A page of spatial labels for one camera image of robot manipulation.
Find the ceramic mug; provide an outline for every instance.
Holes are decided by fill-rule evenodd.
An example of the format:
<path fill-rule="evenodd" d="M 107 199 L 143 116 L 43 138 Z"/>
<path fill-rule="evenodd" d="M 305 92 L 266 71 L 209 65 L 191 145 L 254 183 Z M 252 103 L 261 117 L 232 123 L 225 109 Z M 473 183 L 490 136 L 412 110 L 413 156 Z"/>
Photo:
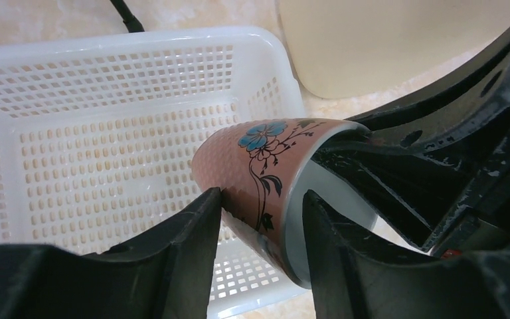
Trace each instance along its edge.
<path fill-rule="evenodd" d="M 224 222 L 296 284 L 310 288 L 302 199 L 314 190 L 339 212 L 372 229 L 374 209 L 351 186 L 311 161 L 332 136 L 367 131 L 349 121 L 263 120 L 224 128 L 197 150 L 192 169 L 202 190 L 222 189 Z"/>

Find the black cable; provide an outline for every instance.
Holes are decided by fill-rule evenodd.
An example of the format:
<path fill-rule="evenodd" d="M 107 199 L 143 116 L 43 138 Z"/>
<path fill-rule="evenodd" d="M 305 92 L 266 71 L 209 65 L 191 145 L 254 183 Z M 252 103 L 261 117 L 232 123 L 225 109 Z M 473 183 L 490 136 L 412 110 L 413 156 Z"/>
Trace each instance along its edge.
<path fill-rule="evenodd" d="M 128 32 L 134 33 L 145 31 L 139 20 L 132 14 L 124 0 L 110 0 L 110 2 L 122 17 L 122 21 L 126 25 Z"/>

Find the blue flower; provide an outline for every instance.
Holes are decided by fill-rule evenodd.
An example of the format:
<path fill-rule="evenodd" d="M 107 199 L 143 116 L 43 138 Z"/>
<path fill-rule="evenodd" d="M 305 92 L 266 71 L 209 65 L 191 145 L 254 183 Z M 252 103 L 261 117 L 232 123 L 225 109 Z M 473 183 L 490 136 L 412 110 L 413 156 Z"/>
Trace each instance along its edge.
<path fill-rule="evenodd" d="M 271 122 L 268 124 L 259 124 L 250 128 L 238 141 L 238 145 L 247 148 L 247 152 L 264 147 L 269 138 L 279 136 L 286 129 L 286 122 Z"/>

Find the mug rim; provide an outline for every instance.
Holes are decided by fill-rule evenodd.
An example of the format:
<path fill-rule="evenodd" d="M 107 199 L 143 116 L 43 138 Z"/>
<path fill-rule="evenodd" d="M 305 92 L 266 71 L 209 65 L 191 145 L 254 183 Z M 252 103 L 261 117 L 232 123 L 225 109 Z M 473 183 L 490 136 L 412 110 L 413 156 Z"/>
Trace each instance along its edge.
<path fill-rule="evenodd" d="M 311 157 L 318 151 L 318 149 L 328 139 L 332 138 L 333 136 L 335 136 L 341 132 L 349 131 L 349 130 L 357 131 L 360 129 L 364 132 L 369 131 L 369 129 L 366 126 L 364 126 L 360 123 L 357 123 L 357 122 L 346 121 L 346 120 L 336 120 L 336 119 L 324 119 L 324 120 L 339 121 L 339 125 L 330 128 L 326 133 L 324 133 L 324 135 L 322 135 L 319 139 L 317 139 L 312 144 L 312 146 L 310 147 L 308 152 L 304 155 L 302 160 L 300 161 L 300 163 L 296 169 L 296 173 L 294 174 L 294 178 L 292 179 L 292 185 L 288 189 L 288 194 L 286 195 L 286 198 L 285 198 L 286 205 L 284 205 L 284 207 L 281 211 L 281 220 L 280 220 L 280 234 L 281 234 L 280 235 L 280 254 L 282 255 L 282 259 L 284 261 L 284 267 L 286 268 L 283 271 L 286 273 L 288 278 L 290 280 L 292 280 L 295 284 L 297 284 L 298 286 L 300 286 L 302 288 L 306 288 L 306 289 L 311 289 L 311 283 L 303 282 L 300 278 L 298 278 L 298 276 L 294 272 L 292 263 L 291 263 L 290 259 L 288 258 L 288 254 L 286 253 L 286 236 L 285 236 L 285 234 L 286 234 L 286 232 L 285 232 L 286 216 L 288 214 L 288 207 L 290 206 L 290 201 L 292 199 L 292 193 L 294 192 L 294 189 L 296 188 L 296 185 L 298 184 L 298 181 L 299 181 L 300 175 L 302 174 L 302 171 L 304 170 L 304 168 L 306 167 L 308 162 L 311 160 Z"/>

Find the marble countertop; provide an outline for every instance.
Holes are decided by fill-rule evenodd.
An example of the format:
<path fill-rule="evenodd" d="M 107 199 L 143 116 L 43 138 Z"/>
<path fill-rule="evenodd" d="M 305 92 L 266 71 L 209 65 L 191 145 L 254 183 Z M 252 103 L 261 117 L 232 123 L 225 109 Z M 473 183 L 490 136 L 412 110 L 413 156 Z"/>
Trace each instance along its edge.
<path fill-rule="evenodd" d="M 256 25 L 284 43 L 276 0 L 126 0 L 148 31 Z M 126 33 L 122 19 L 108 0 L 0 0 L 0 45 Z M 410 80 L 372 94 L 339 100 L 318 98 L 303 87 L 311 117 L 347 118 L 371 110 L 439 79 L 470 59 L 481 48 L 457 56 Z M 404 245 L 385 223 L 375 232 Z M 235 319 L 315 318 L 311 292 L 234 316 Z"/>

